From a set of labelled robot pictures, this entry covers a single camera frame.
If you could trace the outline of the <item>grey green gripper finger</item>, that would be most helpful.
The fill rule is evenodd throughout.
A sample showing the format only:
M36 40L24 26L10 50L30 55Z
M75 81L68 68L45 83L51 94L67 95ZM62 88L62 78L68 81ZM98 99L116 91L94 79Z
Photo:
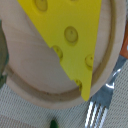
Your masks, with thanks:
M0 89L6 83L7 75L4 73L5 67L9 61L9 53L4 31L2 29L2 21L0 20Z

